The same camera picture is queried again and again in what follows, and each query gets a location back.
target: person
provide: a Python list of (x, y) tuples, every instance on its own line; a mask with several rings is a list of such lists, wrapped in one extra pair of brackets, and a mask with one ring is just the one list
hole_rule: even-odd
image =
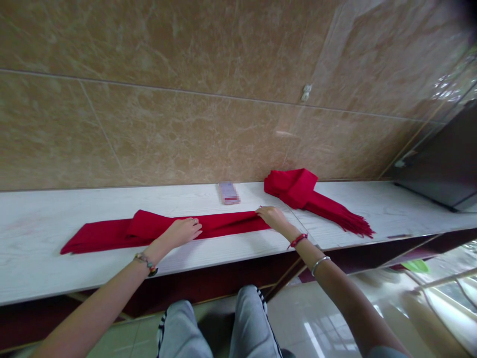
[[(289, 242), (301, 235), (273, 206), (261, 207), (256, 213)], [(199, 236), (201, 228), (194, 218), (174, 221), (144, 250), (141, 260), (132, 260), (83, 302), (41, 343), (32, 357), (85, 357), (150, 273), (147, 262), (157, 265), (170, 250)], [(410, 357), (366, 296), (338, 266), (306, 238), (300, 240), (295, 249), (343, 315), (363, 357)], [(176, 302), (166, 310), (157, 339), (160, 358), (212, 357), (188, 301)], [(230, 357), (283, 356), (268, 323), (263, 295), (254, 286), (243, 287), (237, 297)]]

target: wrist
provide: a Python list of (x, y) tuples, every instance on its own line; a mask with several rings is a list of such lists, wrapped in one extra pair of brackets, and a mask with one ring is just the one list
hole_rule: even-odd
[(157, 265), (173, 248), (171, 240), (159, 236), (144, 250), (144, 255)]
[(299, 237), (302, 232), (298, 230), (297, 227), (293, 226), (292, 224), (289, 224), (284, 227), (283, 230), (280, 231), (280, 234), (282, 234), (289, 242), (292, 242), (297, 237)]

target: beaded bracelet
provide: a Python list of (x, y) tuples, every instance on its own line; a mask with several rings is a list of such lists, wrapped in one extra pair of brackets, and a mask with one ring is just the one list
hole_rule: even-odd
[(157, 272), (158, 272), (158, 268), (156, 267), (156, 265), (154, 265), (150, 260), (149, 258), (144, 255), (144, 253), (137, 253), (134, 255), (134, 259), (136, 261), (139, 261), (139, 262), (144, 262), (148, 265), (148, 269), (149, 269), (149, 275), (148, 277), (152, 277), (154, 276)]
[(301, 234), (299, 237), (297, 237), (295, 240), (293, 240), (291, 242), (291, 244), (287, 247), (287, 250), (290, 248), (290, 247), (295, 247), (296, 245), (298, 245), (298, 243), (303, 240), (303, 239), (306, 239), (308, 238), (308, 234)]

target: hand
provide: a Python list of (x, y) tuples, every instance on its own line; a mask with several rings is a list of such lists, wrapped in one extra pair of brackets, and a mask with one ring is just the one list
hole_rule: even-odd
[(287, 220), (280, 209), (274, 206), (264, 206), (255, 210), (258, 216), (272, 229), (275, 229), (288, 240), (296, 239), (301, 232)]
[(202, 224), (198, 219), (178, 219), (144, 250), (144, 254), (157, 264), (170, 250), (182, 246), (202, 234), (201, 229)]

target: gray pants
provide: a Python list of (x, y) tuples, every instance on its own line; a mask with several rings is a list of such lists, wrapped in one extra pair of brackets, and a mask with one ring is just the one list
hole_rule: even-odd
[[(197, 327), (189, 301), (172, 304), (158, 330), (158, 357), (212, 358), (207, 341)], [(245, 286), (238, 292), (230, 358), (280, 357), (282, 352), (268, 322), (267, 304), (260, 290)]]

